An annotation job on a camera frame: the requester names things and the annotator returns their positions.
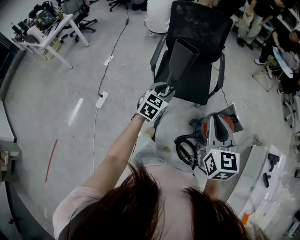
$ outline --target small black tool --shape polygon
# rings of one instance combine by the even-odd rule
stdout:
[[[268,160],[270,160],[270,164],[271,164],[271,168],[270,168],[269,172],[272,172],[274,165],[276,165],[279,162],[280,158],[279,158],[279,156],[269,153]]]
[[[263,174],[263,182],[264,182],[264,185],[266,186],[266,188],[268,188],[270,186],[269,185],[270,178],[271,178],[271,175],[267,175],[266,172]]]

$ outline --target black hose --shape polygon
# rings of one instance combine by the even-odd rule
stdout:
[[[192,170],[194,170],[195,167],[199,165],[198,164],[198,154],[197,154],[196,147],[188,140],[188,138],[195,138],[195,134],[182,135],[182,136],[176,137],[174,142],[176,144],[176,151],[177,151],[178,157],[185,164],[191,166]],[[182,143],[186,143],[187,145],[190,146],[190,148],[193,151],[193,156],[189,155],[189,153],[181,145]]]

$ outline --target hand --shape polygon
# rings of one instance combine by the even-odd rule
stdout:
[[[299,74],[299,71],[300,71],[300,68],[297,68],[297,69],[295,70],[295,74],[296,74],[296,76],[298,76],[298,74]]]
[[[252,17],[253,14],[254,14],[254,11],[250,11],[250,9],[246,10],[247,17]]]
[[[278,47],[278,49],[280,50],[281,53],[285,52],[285,50],[282,47]]]

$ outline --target brown hair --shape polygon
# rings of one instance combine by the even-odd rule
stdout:
[[[136,168],[130,165],[130,168],[132,174],[97,202],[80,224],[68,231],[68,240],[161,239],[164,202],[161,199],[160,186],[143,165],[137,165]],[[251,239],[241,221],[225,202],[212,200],[205,192],[193,188],[183,191],[191,202],[191,231],[195,240]],[[254,228],[251,235],[255,239],[266,238],[257,228]]]

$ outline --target sleeve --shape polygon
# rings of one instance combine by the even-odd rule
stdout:
[[[281,11],[280,11],[280,8],[278,7],[274,7],[272,10],[271,10],[271,15],[275,18],[277,17],[278,15],[281,14]]]
[[[86,206],[99,201],[103,195],[90,187],[76,187],[57,207],[53,215],[54,237]]]

